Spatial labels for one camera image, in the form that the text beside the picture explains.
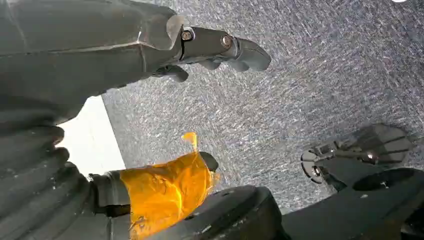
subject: bolt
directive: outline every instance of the bolt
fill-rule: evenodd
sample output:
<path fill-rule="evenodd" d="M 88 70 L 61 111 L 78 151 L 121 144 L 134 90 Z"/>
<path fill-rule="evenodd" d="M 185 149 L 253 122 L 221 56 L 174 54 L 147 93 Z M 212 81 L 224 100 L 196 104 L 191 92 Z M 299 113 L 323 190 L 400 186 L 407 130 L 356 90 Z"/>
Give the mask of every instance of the bolt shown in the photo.
<path fill-rule="evenodd" d="M 229 49 L 229 48 L 231 48 L 231 45 L 233 44 L 233 40 L 230 36 L 224 35 L 221 38 L 221 44 L 222 44 L 222 46 L 224 46 L 224 48 Z"/>
<path fill-rule="evenodd" d="M 313 166 L 313 168 L 312 168 L 312 175 L 314 175 L 315 177 L 321 176 L 321 172 L 320 172 L 320 170 L 318 169 L 317 166 Z"/>
<path fill-rule="evenodd" d="M 190 41 L 193 39 L 193 35 L 190 31 L 183 31 L 181 33 L 181 38 L 183 41 Z"/>

